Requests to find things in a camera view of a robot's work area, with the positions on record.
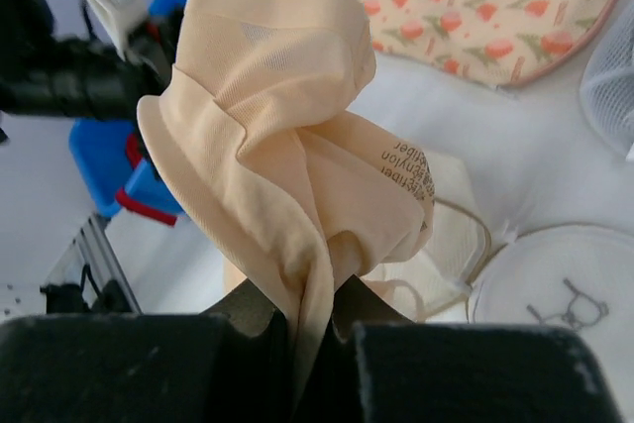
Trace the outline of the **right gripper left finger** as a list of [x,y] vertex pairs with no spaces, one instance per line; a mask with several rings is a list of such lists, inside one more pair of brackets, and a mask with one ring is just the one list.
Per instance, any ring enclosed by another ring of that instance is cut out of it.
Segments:
[[286,422],[292,391],[283,313],[245,280],[202,315],[222,324],[213,357],[230,420]]

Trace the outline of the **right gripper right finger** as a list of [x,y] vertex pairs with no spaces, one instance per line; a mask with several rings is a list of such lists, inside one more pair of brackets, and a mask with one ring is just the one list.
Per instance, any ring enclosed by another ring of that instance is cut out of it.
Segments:
[[330,410],[335,422],[364,422],[371,411],[366,327],[409,322],[356,276],[336,292],[329,339]]

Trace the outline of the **beige bra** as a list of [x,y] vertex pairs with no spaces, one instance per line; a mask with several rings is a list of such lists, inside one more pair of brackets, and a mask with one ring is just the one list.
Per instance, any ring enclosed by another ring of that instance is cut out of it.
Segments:
[[187,0],[170,84],[137,109],[184,212],[285,315],[296,393],[336,290],[432,232],[424,154],[350,111],[374,73],[358,0]]

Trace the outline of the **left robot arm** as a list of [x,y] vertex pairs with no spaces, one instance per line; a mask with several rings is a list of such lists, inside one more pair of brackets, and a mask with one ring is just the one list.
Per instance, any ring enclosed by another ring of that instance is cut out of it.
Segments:
[[183,12],[146,0],[78,0],[84,38],[57,38],[47,0],[1,0],[1,110],[17,116],[137,119],[171,79]]

